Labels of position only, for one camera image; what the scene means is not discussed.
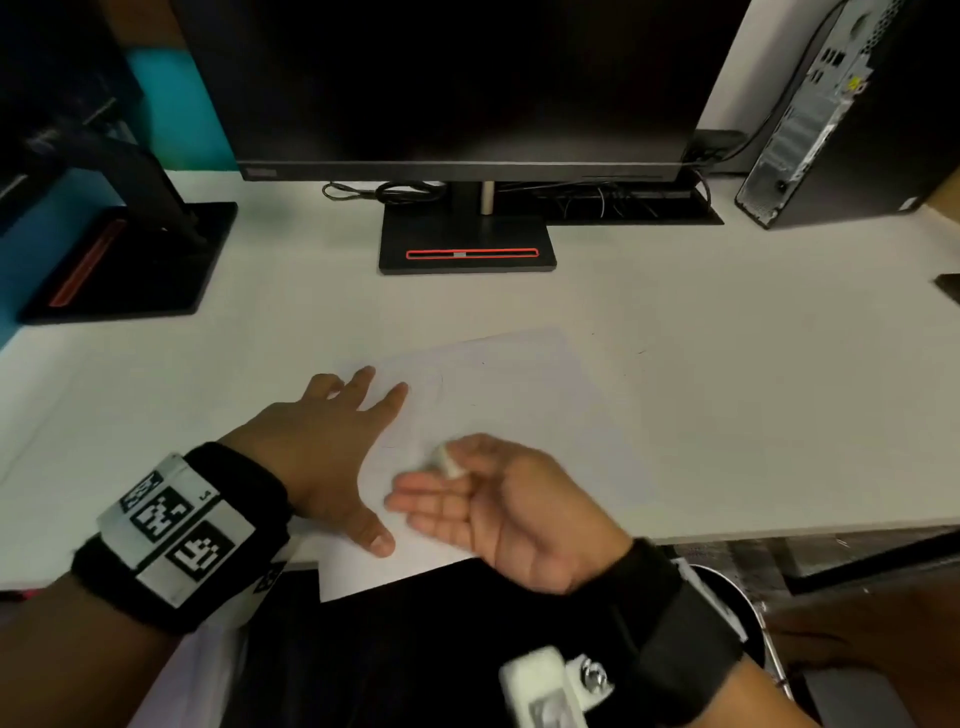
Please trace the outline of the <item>white eraser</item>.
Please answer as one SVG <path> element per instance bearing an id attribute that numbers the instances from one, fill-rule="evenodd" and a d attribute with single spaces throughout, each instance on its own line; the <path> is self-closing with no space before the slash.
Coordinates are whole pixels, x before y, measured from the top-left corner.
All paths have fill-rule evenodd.
<path id="1" fill-rule="evenodd" d="M 450 454 L 447 443 L 438 444 L 432 451 L 428 462 L 428 469 L 434 471 L 445 480 L 460 480 L 470 472 L 462 467 Z"/>

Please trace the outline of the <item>person's right hand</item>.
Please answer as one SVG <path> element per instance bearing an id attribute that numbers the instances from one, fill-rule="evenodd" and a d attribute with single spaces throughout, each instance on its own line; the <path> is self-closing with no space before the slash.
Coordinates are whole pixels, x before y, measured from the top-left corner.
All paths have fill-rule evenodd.
<path id="1" fill-rule="evenodd" d="M 527 590 L 572 593 L 617 563 L 634 539 L 552 456 L 527 448 L 503 472 L 456 480 L 431 469 L 403 472 L 386 508 Z"/>

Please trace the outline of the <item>black wristband with marker tags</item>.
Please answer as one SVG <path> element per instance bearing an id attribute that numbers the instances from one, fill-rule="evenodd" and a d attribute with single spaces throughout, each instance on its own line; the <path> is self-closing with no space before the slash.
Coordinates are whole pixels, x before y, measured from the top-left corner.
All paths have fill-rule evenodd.
<path id="1" fill-rule="evenodd" d="M 222 443 L 170 454 L 97 519 L 70 574 L 143 625 L 246 625 L 286 570 L 294 515 L 273 474 Z"/>

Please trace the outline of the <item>black monitor stand red slot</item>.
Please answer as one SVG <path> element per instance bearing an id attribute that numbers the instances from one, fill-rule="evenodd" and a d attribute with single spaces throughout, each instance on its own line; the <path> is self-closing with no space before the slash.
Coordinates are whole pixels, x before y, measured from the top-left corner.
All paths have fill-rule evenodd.
<path id="1" fill-rule="evenodd" d="M 548 273 L 557 268 L 546 222 L 495 212 L 496 184 L 414 186 L 413 200 L 383 202 L 378 272 L 384 276 Z"/>

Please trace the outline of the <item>plain black wristband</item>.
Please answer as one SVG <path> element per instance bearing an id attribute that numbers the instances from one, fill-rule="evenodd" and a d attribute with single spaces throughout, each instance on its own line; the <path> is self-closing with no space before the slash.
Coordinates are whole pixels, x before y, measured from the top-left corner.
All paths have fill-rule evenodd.
<path id="1" fill-rule="evenodd" d="M 584 651 L 656 725 L 697 720 L 745 655 L 737 631 L 648 540 L 574 598 Z"/>

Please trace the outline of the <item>angled black monitor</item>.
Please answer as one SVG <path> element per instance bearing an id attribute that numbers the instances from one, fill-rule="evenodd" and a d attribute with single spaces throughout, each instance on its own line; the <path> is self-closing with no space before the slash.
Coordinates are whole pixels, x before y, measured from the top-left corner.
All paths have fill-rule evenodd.
<path id="1" fill-rule="evenodd" d="M 144 100 L 98 0 L 0 0 L 0 236 L 66 172 L 28 138 L 66 120 L 145 141 Z"/>

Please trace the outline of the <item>person's left hand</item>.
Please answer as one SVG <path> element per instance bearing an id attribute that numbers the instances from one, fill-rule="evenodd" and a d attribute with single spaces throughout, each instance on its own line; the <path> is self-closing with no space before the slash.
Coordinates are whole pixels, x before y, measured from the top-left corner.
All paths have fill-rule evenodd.
<path id="1" fill-rule="evenodd" d="M 362 464 L 409 393 L 401 382 L 371 407 L 354 411 L 341 405 L 345 384 L 335 374 L 316 374 L 299 399 L 271 404 L 219 439 L 281 482 L 295 516 L 342 536 L 341 509 L 365 504 L 358 489 Z"/>

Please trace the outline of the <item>black computer monitor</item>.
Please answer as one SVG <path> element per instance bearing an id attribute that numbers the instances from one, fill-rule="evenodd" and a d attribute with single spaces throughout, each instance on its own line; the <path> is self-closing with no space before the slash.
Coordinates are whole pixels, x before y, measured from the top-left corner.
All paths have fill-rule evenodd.
<path id="1" fill-rule="evenodd" d="M 247 181 L 672 181 L 751 0 L 170 0 Z"/>

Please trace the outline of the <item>black stand with red stripe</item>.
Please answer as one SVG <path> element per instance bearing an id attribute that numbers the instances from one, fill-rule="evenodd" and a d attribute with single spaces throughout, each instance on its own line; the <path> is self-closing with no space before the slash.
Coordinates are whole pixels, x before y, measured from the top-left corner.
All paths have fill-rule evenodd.
<path id="1" fill-rule="evenodd" d="M 86 226 L 19 312 L 44 326 L 197 312 L 238 215 L 234 201 L 186 202 L 152 152 L 83 125 L 46 127 L 22 146 L 100 173 L 122 199 Z"/>

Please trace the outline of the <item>metal chair frame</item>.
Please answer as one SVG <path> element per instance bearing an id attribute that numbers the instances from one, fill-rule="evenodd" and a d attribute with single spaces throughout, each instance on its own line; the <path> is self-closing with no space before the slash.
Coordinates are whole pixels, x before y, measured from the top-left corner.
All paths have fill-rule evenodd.
<path id="1" fill-rule="evenodd" d="M 690 564 L 682 557 L 671 559 L 688 581 L 736 632 L 745 654 L 772 676 L 786 698 L 794 694 L 786 669 L 774 648 L 761 610 L 738 584 L 720 571 L 702 564 Z"/>

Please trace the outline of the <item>person's left forearm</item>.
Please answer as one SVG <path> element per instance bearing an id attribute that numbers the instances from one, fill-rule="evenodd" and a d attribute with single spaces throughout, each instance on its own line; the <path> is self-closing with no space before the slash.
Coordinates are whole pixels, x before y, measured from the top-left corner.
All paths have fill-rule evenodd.
<path id="1" fill-rule="evenodd" d="M 127 728 L 183 640 L 66 573 L 0 625 L 0 728 Z"/>

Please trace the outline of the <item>black power adapter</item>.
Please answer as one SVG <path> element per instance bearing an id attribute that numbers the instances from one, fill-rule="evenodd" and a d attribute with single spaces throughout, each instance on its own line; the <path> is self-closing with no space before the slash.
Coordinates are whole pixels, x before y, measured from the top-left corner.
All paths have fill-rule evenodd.
<path id="1" fill-rule="evenodd" d="M 698 128 L 683 154 L 684 166 L 713 166 L 734 159 L 746 148 L 750 135 L 736 129 Z"/>

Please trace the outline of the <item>black desktop computer tower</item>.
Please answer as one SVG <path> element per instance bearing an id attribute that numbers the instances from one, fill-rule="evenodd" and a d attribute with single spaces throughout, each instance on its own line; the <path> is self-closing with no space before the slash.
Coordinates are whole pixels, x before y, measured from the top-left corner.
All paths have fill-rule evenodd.
<path id="1" fill-rule="evenodd" d="M 960 0 L 841 0 L 735 196 L 765 230 L 912 213 L 960 166 Z"/>

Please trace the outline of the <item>white paper sheet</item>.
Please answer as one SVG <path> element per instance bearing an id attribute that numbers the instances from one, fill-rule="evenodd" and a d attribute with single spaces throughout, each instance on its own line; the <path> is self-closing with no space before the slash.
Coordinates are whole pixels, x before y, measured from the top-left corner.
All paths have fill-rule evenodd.
<path id="1" fill-rule="evenodd" d="M 359 493 L 390 529 L 396 548 L 379 559 L 340 537 L 313 541 L 322 602 L 456 564 L 467 554 L 411 531 L 383 501 L 393 477 L 431 461 L 435 448 L 482 432 L 553 455 L 606 509 L 613 442 L 605 406 L 568 342 L 557 332 L 490 337 L 388 359 L 376 365 L 369 398 L 390 386 L 410 392 L 400 414 L 377 439 L 359 472 Z"/>

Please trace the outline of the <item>person's right forearm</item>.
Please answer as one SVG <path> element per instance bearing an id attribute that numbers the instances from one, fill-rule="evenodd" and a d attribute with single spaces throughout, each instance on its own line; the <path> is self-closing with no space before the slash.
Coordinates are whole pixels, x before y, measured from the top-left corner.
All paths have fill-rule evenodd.
<path id="1" fill-rule="evenodd" d="M 744 657 L 703 712 L 685 728 L 820 728 L 776 687 L 750 657 Z"/>

